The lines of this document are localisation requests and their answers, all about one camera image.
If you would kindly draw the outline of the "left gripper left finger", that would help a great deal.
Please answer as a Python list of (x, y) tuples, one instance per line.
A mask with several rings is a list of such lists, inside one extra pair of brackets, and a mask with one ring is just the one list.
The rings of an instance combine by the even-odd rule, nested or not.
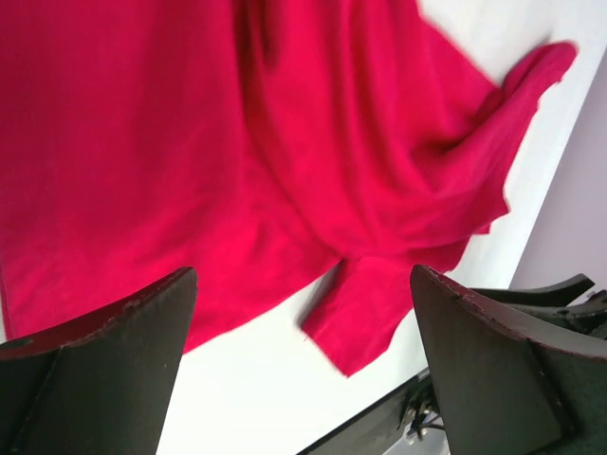
[(193, 317), (190, 267), (1, 346), (4, 454), (154, 454)]

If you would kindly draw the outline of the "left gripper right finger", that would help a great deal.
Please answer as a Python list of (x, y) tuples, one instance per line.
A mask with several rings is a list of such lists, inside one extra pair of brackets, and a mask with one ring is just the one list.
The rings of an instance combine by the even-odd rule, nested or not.
[(427, 266), (414, 311), (454, 454), (602, 454), (606, 339), (534, 318)]

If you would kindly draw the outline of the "crimson red t shirt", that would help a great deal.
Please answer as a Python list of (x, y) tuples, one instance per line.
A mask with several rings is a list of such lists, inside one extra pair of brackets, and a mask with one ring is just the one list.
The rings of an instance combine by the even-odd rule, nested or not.
[(201, 278), (186, 346), (329, 270), (302, 330), (345, 375), (505, 215), (561, 41), (489, 79), (414, 1), (5, 1), (8, 338)]

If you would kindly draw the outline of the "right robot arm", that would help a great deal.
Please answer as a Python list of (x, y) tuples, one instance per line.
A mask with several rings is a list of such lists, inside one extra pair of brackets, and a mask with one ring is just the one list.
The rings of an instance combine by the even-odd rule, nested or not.
[(473, 288), (486, 298), (579, 334), (606, 339), (606, 290), (588, 292), (595, 283), (584, 274), (564, 282), (528, 289)]

